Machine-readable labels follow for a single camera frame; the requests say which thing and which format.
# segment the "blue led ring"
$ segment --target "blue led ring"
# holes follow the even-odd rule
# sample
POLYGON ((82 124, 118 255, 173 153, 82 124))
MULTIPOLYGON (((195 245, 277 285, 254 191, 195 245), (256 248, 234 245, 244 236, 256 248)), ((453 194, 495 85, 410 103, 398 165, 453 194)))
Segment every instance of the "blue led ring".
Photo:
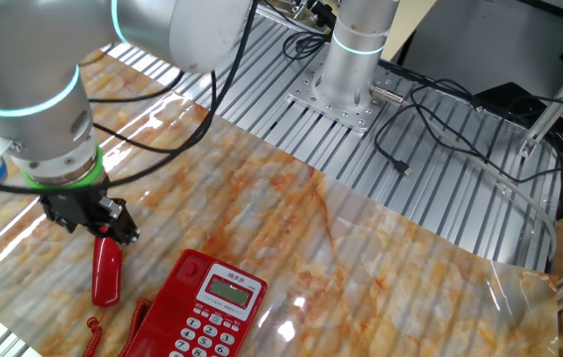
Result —
POLYGON ((38 104, 24 109, 9 109, 9 110, 0 109, 0 117, 19 118, 19 117, 34 115, 37 113, 41 113, 45 110, 48 110, 59 104, 62 100, 64 100, 76 87, 76 84, 78 82, 79 82, 79 66, 77 66, 76 69, 74 70, 74 76, 72 77, 70 84, 53 98, 45 101, 42 104, 38 104))
POLYGON ((373 55, 382 52, 383 49, 385 48, 385 46, 382 46, 380 49, 374 51, 359 51, 359 50, 350 49, 349 47, 343 45, 334 34, 332 34, 332 39, 334 39, 334 42, 336 42, 339 46, 341 46, 343 50, 353 53, 355 55, 373 55))
POLYGON ((112 25, 119 39, 126 43, 127 40, 125 40, 123 32, 121 31, 121 25, 119 25, 119 0, 112 0, 112 25))

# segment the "black power cord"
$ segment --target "black power cord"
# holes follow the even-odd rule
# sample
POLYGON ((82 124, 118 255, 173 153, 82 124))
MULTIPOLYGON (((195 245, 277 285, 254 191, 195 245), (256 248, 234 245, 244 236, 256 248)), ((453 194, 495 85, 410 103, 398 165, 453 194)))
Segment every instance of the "black power cord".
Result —
POLYGON ((375 146, 375 148, 377 148, 379 153, 381 153, 381 155, 383 155, 389 161, 392 162, 392 164, 394 165, 394 168, 399 173, 409 176, 413 173, 413 170, 411 169, 411 167, 406 162, 404 162, 403 160, 397 160, 395 157, 390 155, 390 153, 385 151, 385 149, 383 149, 383 147, 381 147, 381 144, 379 143, 379 138, 381 138, 381 140, 383 139, 383 136, 385 135, 384 132, 385 132, 387 127, 388 127, 388 123, 384 124, 381 127, 381 129, 379 129, 379 131, 377 132, 377 135, 374 136, 374 146, 375 146))
MULTIPOLYGON (((469 95, 470 93, 464 89, 464 87, 460 86, 459 84, 455 83, 454 81, 450 80, 450 79, 439 79, 439 80, 435 80, 432 81, 433 85, 444 85, 445 87, 447 87, 449 90, 458 90, 458 91, 463 91, 464 95, 469 95), (456 86, 452 87, 452 86, 446 86, 446 84, 443 83, 449 83, 452 86, 456 86)), ((423 121, 426 130, 429 132, 429 134, 431 135, 431 137, 433 138, 433 140, 440 146, 449 149, 451 151, 455 151, 455 152, 459 152, 459 153, 463 153, 466 155, 470 155, 470 156, 474 156, 479 158, 480 160, 484 161, 485 163, 487 163, 488 165, 491 165, 493 168, 495 168, 497 171, 499 171, 502 175, 504 175, 505 177, 509 178, 510 180, 517 182, 517 183, 524 183, 524 182, 528 182, 531 181, 533 179, 536 179, 538 177, 547 175, 547 174, 553 174, 553 173, 558 173, 558 172, 563 172, 563 165, 561 165, 558 168, 555 169, 551 169, 551 170, 546 170, 540 173, 537 173, 533 176, 530 176, 528 178, 516 178, 514 176, 512 176, 511 174, 505 172, 502 168, 500 168, 496 163, 494 163, 493 161, 491 161, 489 159, 491 153, 487 153, 486 155, 483 154, 482 152, 480 152, 469 140, 467 140, 467 138, 465 138, 462 134, 458 133, 457 131, 455 131, 453 128, 451 128, 448 124, 446 124, 444 121, 442 121, 442 119, 440 119, 432 110, 430 110, 429 108, 427 108, 424 105, 421 105, 420 103, 418 103, 415 98, 413 97, 413 94, 415 94, 416 92, 423 90, 425 88, 430 87, 431 85, 428 84, 423 84, 420 85, 416 88, 414 88, 409 95, 407 96, 409 98, 409 100, 411 100, 412 104, 410 105, 406 105, 402 108, 399 109, 399 111, 392 116, 392 118, 390 118, 379 130, 379 132, 377 133, 377 136, 375 137, 375 145, 378 149, 379 152, 383 153, 385 150, 383 150, 383 148, 381 148, 378 138, 382 137, 384 134, 384 131, 387 129, 387 127, 398 117, 400 116, 403 112, 409 110, 409 109, 415 109, 417 112, 417 116, 423 121), (425 116, 425 114, 423 112, 426 112, 431 118, 435 119, 443 128, 445 128, 446 130, 448 130, 449 132, 451 132, 453 135, 455 135, 460 141, 464 142, 470 150, 465 150, 465 149, 461 149, 461 148, 456 148, 454 146, 448 145, 446 143, 444 143, 440 138, 438 138, 435 133, 433 132, 433 130, 431 129, 431 127, 429 126, 429 122, 427 119, 427 117, 425 116)), ((539 97, 539 96, 525 96, 525 97, 521 97, 516 99, 505 111, 505 115, 503 116, 500 124, 498 125, 498 128, 496 130, 496 136, 499 134, 502 125, 504 124, 505 120, 507 118, 512 118, 515 117, 514 115, 509 114, 509 112, 512 110, 512 107, 522 101, 522 100, 528 100, 528 99, 532 99, 532 100, 544 100, 544 101, 551 101, 551 102, 557 102, 557 103, 563 103, 563 100, 561 99, 552 99, 552 98, 545 98, 545 97, 539 97)))
POLYGON ((211 123, 213 122, 213 116, 215 115, 215 112, 217 111, 219 105, 222 103, 222 100, 226 96, 227 92, 229 91, 229 88, 231 87, 231 84, 233 83, 233 80, 235 79, 235 75, 237 74, 238 68, 240 66, 240 61, 242 60, 242 57, 243 57, 244 52, 246 50, 246 45, 247 45, 248 40, 249 40, 249 35, 251 33, 251 29, 253 28, 253 22, 255 21, 255 15, 256 15, 256 12, 257 12, 257 5, 258 5, 258 0, 253 0, 252 5, 251 5, 251 9, 249 11, 249 15, 248 15, 248 18, 247 18, 246 26, 245 26, 245 29, 244 29, 244 35, 242 36, 242 40, 240 41, 240 45, 238 46, 238 51, 237 51, 236 56, 235 56, 235 61, 233 62, 233 65, 231 66, 231 70, 229 71, 229 74, 227 76, 227 79, 225 81, 224 86, 222 87, 222 90, 217 95, 217 100, 214 100, 214 103, 212 103, 212 105, 211 105, 211 109, 207 113, 204 120, 202 120, 202 122, 200 123, 198 128, 193 132, 193 134, 191 134, 191 136, 182 145, 180 145, 178 148, 172 149, 169 152, 169 155, 167 157, 165 157, 162 160, 158 161, 157 163, 153 164, 149 168, 144 169, 144 170, 142 170, 142 171, 140 171, 140 172, 138 172, 134 175, 128 176, 126 178, 119 178, 119 179, 115 179, 115 180, 110 181, 110 182, 99 183, 99 184, 95 184, 95 185, 89 185, 89 186, 86 186, 86 187, 33 189, 33 188, 13 186, 13 185, 1 184, 0 183, 0 191, 6 192, 6 193, 30 194, 30 195, 42 195, 42 194, 61 194, 61 195, 64 195, 64 194, 94 192, 94 191, 99 191, 99 190, 103 190, 103 189, 109 189, 109 188, 112 188, 112 187, 117 187, 117 186, 121 186, 121 185, 124 185, 124 184, 134 182, 138 179, 142 179, 142 178, 144 178, 148 175, 153 174, 154 172, 160 170, 162 167, 164 167, 165 165, 167 165, 170 162, 172 162, 173 160, 175 160, 175 158, 177 158, 180 154, 182 154, 186 150, 190 149, 191 147, 193 147, 194 145, 199 143, 200 140, 202 140, 204 138, 207 131, 209 130, 211 123))
POLYGON ((80 62, 79 66, 88 66, 97 63, 100 60, 105 59, 105 57, 110 53, 110 51, 114 50, 116 44, 110 45, 101 55, 97 56, 95 59, 91 59, 89 61, 80 62))
MULTIPOLYGON (((216 79, 216 76, 215 76, 215 70, 213 70, 211 72, 211 88, 212 88, 211 89, 212 90, 211 107, 215 106, 215 103, 217 102, 217 93, 216 93, 217 84, 216 83, 217 83, 217 79, 216 79)), ((124 141, 124 142, 126 142, 130 145, 134 145, 135 147, 138 147, 138 148, 143 149, 143 150, 147 150, 147 151, 152 152, 152 153, 171 154, 173 152, 173 149, 155 148, 155 147, 137 142, 137 141, 132 140, 132 139, 130 139, 130 138, 124 136, 124 135, 121 135, 121 134, 115 132, 114 130, 112 130, 108 127, 105 127, 105 126, 103 126, 99 123, 93 123, 92 126, 94 126, 95 129, 98 129, 98 130, 100 130, 104 133, 107 133, 107 134, 109 134, 109 135, 111 135, 111 136, 113 136, 113 137, 115 137, 115 138, 117 138, 121 141, 124 141)))
POLYGON ((161 95, 171 92, 184 77, 184 72, 181 70, 180 73, 174 78, 165 88, 158 90, 154 93, 140 95, 132 98, 90 98, 90 103, 133 103, 143 100, 148 100, 152 98, 159 97, 161 95))
MULTIPOLYGON (((296 23, 284 15, 278 8, 273 6, 269 0, 263 0, 273 11, 283 17, 289 24, 296 26, 296 23)), ((281 50, 283 55, 289 60, 305 60, 316 54, 325 43, 329 42, 331 35, 315 31, 299 31, 288 36, 283 42, 281 50), (294 45, 295 55, 290 54, 290 49, 294 45)))

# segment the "mounting plate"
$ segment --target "mounting plate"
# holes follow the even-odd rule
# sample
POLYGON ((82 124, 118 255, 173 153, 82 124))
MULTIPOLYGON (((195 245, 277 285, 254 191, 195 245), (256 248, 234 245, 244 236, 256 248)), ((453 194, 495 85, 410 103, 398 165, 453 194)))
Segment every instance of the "mounting plate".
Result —
MULTIPOLYGON (((379 117, 385 102, 372 99, 366 107, 356 107, 350 109, 337 108, 321 100, 314 93, 312 81, 328 55, 328 46, 324 46, 319 54, 312 60, 306 70, 288 88, 288 97, 296 103, 308 107, 315 112, 323 114, 342 125, 352 128, 354 131, 366 132, 370 130, 374 122, 379 117)), ((386 75, 376 75, 374 84, 385 87, 390 81, 386 75)))

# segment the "plastic sheet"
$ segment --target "plastic sheet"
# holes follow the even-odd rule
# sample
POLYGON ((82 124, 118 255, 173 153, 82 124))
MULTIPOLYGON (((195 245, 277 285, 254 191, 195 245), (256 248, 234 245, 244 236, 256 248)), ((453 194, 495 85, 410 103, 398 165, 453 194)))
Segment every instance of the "plastic sheet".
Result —
MULTIPOLYGON (((82 75, 103 97, 158 86, 113 59, 82 75)), ((181 143, 205 113, 175 94, 94 107, 102 124, 156 147, 181 143)), ((106 139, 112 178, 160 157, 106 139)), ((22 182, 13 167, 9 182, 22 182)), ((128 201, 142 235, 125 249, 122 301, 105 312, 98 355, 118 353, 136 300, 154 298, 187 248, 268 282, 242 356, 557 354, 554 278, 467 253, 219 118, 174 163, 109 193, 128 201)), ((85 321, 102 313, 90 302, 92 246, 32 197, 0 193, 0 321, 45 356, 80 355, 85 321)))

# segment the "black cable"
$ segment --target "black cable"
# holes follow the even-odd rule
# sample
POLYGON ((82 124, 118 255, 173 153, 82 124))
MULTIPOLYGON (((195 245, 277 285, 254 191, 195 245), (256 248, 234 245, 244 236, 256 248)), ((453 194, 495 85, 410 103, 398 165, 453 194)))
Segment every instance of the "black cable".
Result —
POLYGON ((321 47, 328 42, 329 36, 317 34, 311 31, 301 31, 288 36, 283 42, 283 55, 289 60, 304 60, 316 54, 321 47), (289 50, 294 44, 295 55, 291 55, 289 50))
POLYGON ((474 108, 486 109, 494 114, 497 114, 498 116, 505 116, 506 119, 513 122, 518 122, 518 124, 521 124, 524 127, 529 128, 530 125, 527 124, 527 122, 519 122, 520 119, 542 113, 542 111, 539 110, 539 111, 533 111, 533 112, 521 113, 521 114, 510 114, 507 110, 505 110, 507 108, 497 107, 495 105, 480 100, 473 93, 467 90, 464 86, 460 85, 458 82, 454 80, 446 79, 446 78, 434 80, 426 75, 417 73, 413 70, 407 69, 403 66, 386 61, 384 59, 380 60, 379 66, 405 79, 409 79, 420 83, 422 85, 420 90, 424 88, 433 88, 436 90, 440 90, 446 94, 468 101, 474 108), (444 82, 453 84, 457 88, 453 88, 449 85, 446 85, 444 84, 444 82))
POLYGON ((390 121, 383 124, 381 129, 379 129, 377 134, 374 136, 374 147, 379 151, 379 153, 381 153, 381 155, 383 155, 384 157, 386 157, 386 159, 388 159, 390 162, 392 162, 392 164, 394 165, 394 168, 399 173, 409 176, 409 175, 411 175, 411 173, 413 173, 413 170, 411 169, 411 167, 406 162, 404 162, 402 160, 397 160, 395 157, 390 155, 387 151, 385 151, 385 149, 383 149, 383 147, 379 143, 379 138, 381 138, 381 141, 385 138, 384 132, 388 128, 389 124, 390 124, 390 121))
POLYGON ((145 94, 132 98, 90 98, 89 102, 90 103, 133 103, 133 102, 156 98, 172 91, 180 83, 183 77, 184 77, 184 72, 181 70, 178 76, 174 78, 171 81, 171 83, 169 83, 165 88, 156 91, 154 93, 145 94))
POLYGON ((231 70, 229 71, 229 74, 227 76, 224 86, 222 87, 222 90, 217 96, 217 100, 214 103, 215 105, 212 105, 206 117, 204 118, 204 120, 202 120, 202 123, 200 123, 200 125, 193 132, 193 134, 191 134, 191 136, 180 147, 173 149, 171 154, 169 154, 166 158, 158 161, 157 163, 153 164, 149 168, 144 169, 126 178, 119 178, 110 182, 89 185, 86 187, 32 189, 27 187, 13 186, 13 185, 0 183, 0 191, 6 193, 16 193, 16 194, 42 195, 42 194, 75 194, 81 192, 93 192, 93 191, 108 189, 108 188, 128 184, 138 179, 142 179, 150 174, 153 174, 154 172, 160 170, 165 165, 172 162, 181 153, 185 152, 189 148, 199 143, 200 140, 202 140, 202 138, 204 138, 204 136, 206 135, 209 127, 211 126, 211 123, 213 122, 213 116, 215 115, 215 112, 217 111, 218 107, 222 103, 222 100, 226 96, 227 92, 229 91, 229 88, 231 87, 231 84, 233 83, 233 80, 235 79, 235 75, 237 74, 238 68, 240 66, 240 61, 242 60, 242 57, 246 50, 246 45, 249 40, 251 29, 253 28, 253 22, 255 21, 255 15, 257 12, 257 5, 258 5, 258 0, 253 0, 251 5, 251 10, 249 11, 249 16, 247 18, 246 26, 244 29, 244 35, 242 36, 242 40, 240 41, 240 45, 238 46, 238 51, 235 56, 235 61, 233 62, 233 65, 231 67, 231 70))
MULTIPOLYGON (((478 103, 475 96, 469 90, 467 90, 465 87, 463 87, 462 85, 460 85, 459 83, 457 83, 456 81, 451 80, 451 79, 431 80, 427 84, 424 84, 424 85, 422 85, 418 88, 414 88, 409 93, 409 97, 411 97, 412 102, 417 104, 415 99, 413 99, 413 97, 412 97, 412 95, 415 92, 422 90, 425 87, 429 87, 429 86, 432 86, 432 87, 434 87, 438 90, 442 90, 442 91, 445 91, 445 92, 446 91, 453 91, 454 95, 456 95, 458 97, 463 97, 465 100, 469 101, 474 108, 478 108, 478 109, 481 108, 481 107, 479 108, 481 103, 478 103), (452 88, 451 86, 449 86, 445 83, 449 83, 449 84, 457 87, 458 89, 452 88)), ((524 118, 526 116, 538 114, 540 112, 511 114, 511 110, 514 107, 514 105, 516 105, 517 103, 519 103, 521 101, 525 101, 525 100, 544 100, 544 101, 554 101, 554 102, 563 103, 563 101, 560 100, 560 99, 552 99, 552 98, 529 95, 529 96, 522 96, 522 97, 516 98, 514 101, 512 101, 510 103, 510 105, 506 109, 500 109, 500 108, 497 108, 495 106, 485 104, 487 106, 488 110, 493 111, 494 113, 497 113, 498 115, 500 115, 502 117, 502 120, 500 121, 498 128, 496 129, 496 132, 494 134, 494 140, 497 139, 498 134, 499 134, 500 130, 502 129, 502 126, 504 125, 506 120, 509 120, 511 122, 519 124, 520 126, 523 126, 527 129, 529 129, 532 126, 532 123, 527 122, 524 118)), ((563 172, 563 137, 558 133, 548 132, 546 134, 546 136, 544 137, 544 139, 555 149, 555 151, 558 155, 559 163, 561 164, 561 170, 559 170, 559 171, 563 172)), ((489 159, 491 157, 492 149, 493 148, 489 149, 489 152, 487 153, 485 159, 489 159)))
POLYGON ((88 66, 88 65, 91 65, 91 64, 95 64, 95 63, 97 63, 97 62, 100 61, 100 60, 105 59, 105 57, 107 56, 107 54, 109 54, 110 51, 114 50, 114 48, 116 47, 116 45, 117 45, 117 44, 112 44, 112 45, 110 45, 110 47, 108 47, 107 49, 105 49, 105 51, 104 51, 101 55, 97 56, 96 59, 91 59, 91 60, 88 60, 88 61, 85 61, 85 62, 80 62, 80 63, 79 63, 79 66, 88 66))
MULTIPOLYGON (((474 157, 477 157, 479 159, 481 159, 482 161, 484 161, 485 163, 487 163, 488 165, 491 165, 493 168, 495 168, 497 171, 499 171, 502 175, 504 175, 505 177, 517 182, 517 183, 524 183, 524 182, 528 182, 530 180, 536 179, 538 177, 541 177, 543 175, 547 175, 547 174, 552 174, 552 173, 557 173, 557 172, 562 172, 563 171, 563 166, 556 168, 556 169, 551 169, 551 170, 546 170, 544 172, 540 172, 537 173, 533 176, 530 176, 528 178, 515 178, 514 176, 512 176, 511 174, 505 172, 502 168, 500 168, 496 163, 494 163, 493 161, 491 161, 488 156, 489 155, 484 155, 482 152, 480 152, 471 142, 469 142, 469 140, 467 140, 462 134, 458 133, 456 130, 454 130, 453 128, 451 128, 448 124, 446 124, 444 121, 442 121, 442 119, 440 119, 433 111, 431 111, 429 108, 419 104, 415 98, 413 97, 413 94, 419 90, 421 90, 422 88, 424 88, 425 86, 420 86, 418 88, 415 88, 411 91, 411 93, 408 95, 408 97, 410 98, 410 100, 412 101, 413 104, 407 105, 403 108, 401 108, 385 125, 384 127, 387 127, 388 124, 392 123, 393 120, 395 120, 395 118, 397 118, 400 114, 402 114, 404 111, 409 110, 411 108, 415 108, 418 116, 420 117, 420 119, 422 119, 427 131, 429 132, 429 134, 431 135, 431 137, 433 138, 433 140, 438 143, 438 145, 455 151, 455 152, 459 152, 459 153, 463 153, 466 155, 471 155, 474 157), (426 116, 424 115, 423 111, 427 112, 428 115, 430 115, 433 119, 435 119, 443 128, 445 128, 446 130, 448 130, 449 132, 451 132, 452 134, 454 134, 456 137, 458 137, 459 140, 463 141, 470 150, 465 150, 465 149, 460 149, 460 148, 456 148, 454 146, 445 144, 444 142, 442 142, 442 140, 440 138, 438 138, 435 133, 433 133, 433 130, 431 129, 431 127, 429 126, 428 123, 428 119, 426 118, 426 116)), ((519 100, 526 100, 526 99, 537 99, 537 100, 545 100, 545 101, 553 101, 553 102, 557 102, 557 103, 563 103, 563 100, 561 99, 551 99, 551 98, 544 98, 544 97, 538 97, 538 96, 525 96, 522 98, 519 98, 519 100)))
MULTIPOLYGON (((216 79, 216 75, 215 75, 215 70, 211 71, 211 91, 212 91, 211 107, 213 108, 216 105, 215 103, 217 102, 217 79, 216 79)), ((124 142, 126 142, 130 145, 134 145, 135 147, 138 147, 138 148, 143 149, 143 150, 147 150, 147 151, 152 152, 152 153, 171 154, 173 152, 173 149, 155 148, 155 147, 137 142, 137 141, 130 139, 130 138, 124 136, 124 135, 121 135, 121 134, 117 133, 116 131, 114 131, 114 130, 108 128, 108 127, 105 127, 105 126, 103 126, 99 123, 92 123, 92 126, 94 126, 94 128, 96 128, 96 129, 98 129, 98 130, 100 130, 104 133, 107 133, 107 134, 109 134, 109 135, 111 135, 111 136, 113 136, 113 137, 115 137, 115 138, 117 138, 121 141, 124 141, 124 142)))

